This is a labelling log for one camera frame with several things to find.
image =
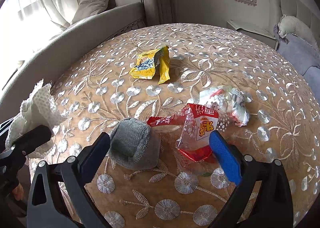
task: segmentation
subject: clear plastic packaging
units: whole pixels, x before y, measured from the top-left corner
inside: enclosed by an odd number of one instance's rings
[[[168,134],[174,143],[174,155],[180,170],[193,175],[211,172],[216,162],[209,146],[209,135],[224,131],[230,120],[211,108],[186,104],[176,114],[164,118],[151,117],[148,124],[160,134]]]
[[[226,113],[239,127],[247,125],[250,119],[244,95],[232,86],[221,85],[201,91],[199,104]]]

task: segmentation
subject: crumpled plastic bag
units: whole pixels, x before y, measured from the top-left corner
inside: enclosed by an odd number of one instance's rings
[[[16,115],[9,127],[7,139],[5,141],[5,148],[9,150],[13,142],[38,127],[39,125],[48,126],[51,130],[55,125],[60,125],[64,122],[68,115],[61,115],[54,97],[50,94],[51,84],[46,84],[44,87],[43,80],[39,81],[27,100],[21,103],[20,112]],[[52,139],[47,143],[36,148],[30,153],[29,158],[43,159],[52,149]]]
[[[171,137],[169,143],[181,171],[202,175],[211,172],[217,162],[209,146],[210,133],[216,129],[225,131],[230,121],[214,109],[186,104],[174,115],[150,117],[148,124],[156,133]]]
[[[247,125],[250,113],[244,95],[232,86],[215,86],[200,92],[199,104],[226,113],[236,126]]]

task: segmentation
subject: embroidered tablecloth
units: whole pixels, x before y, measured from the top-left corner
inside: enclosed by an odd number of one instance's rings
[[[170,81],[133,79],[135,55],[167,45]],[[119,120],[168,116],[197,103],[201,90],[221,84],[241,90],[251,113],[247,126],[221,132],[256,160],[282,160],[290,183],[294,224],[320,189],[319,104],[293,66],[262,42],[229,29],[170,24],[130,31],[87,53],[56,82],[52,94],[69,119],[54,128],[49,163],[77,156],[100,132]],[[106,157],[86,189],[112,227],[199,227],[208,225],[234,189],[216,164],[212,173],[191,176],[177,168],[162,136],[159,164],[148,171],[125,169]],[[33,176],[39,159],[30,161]],[[241,219],[250,212],[259,184]],[[60,184],[73,218],[68,192]]]

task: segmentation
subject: red snack wrapper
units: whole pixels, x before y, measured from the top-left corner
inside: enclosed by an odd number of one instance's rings
[[[174,152],[179,166],[193,174],[209,172],[206,167],[193,163],[214,162],[209,135],[217,129],[218,122],[219,113],[216,110],[195,104],[186,104],[172,116],[150,117],[148,120],[156,132],[172,136],[170,140],[175,141]]]

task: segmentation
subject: sheer curtain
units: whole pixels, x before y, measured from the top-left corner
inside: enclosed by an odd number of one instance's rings
[[[0,8],[0,89],[48,40],[70,26],[77,0],[5,0]]]

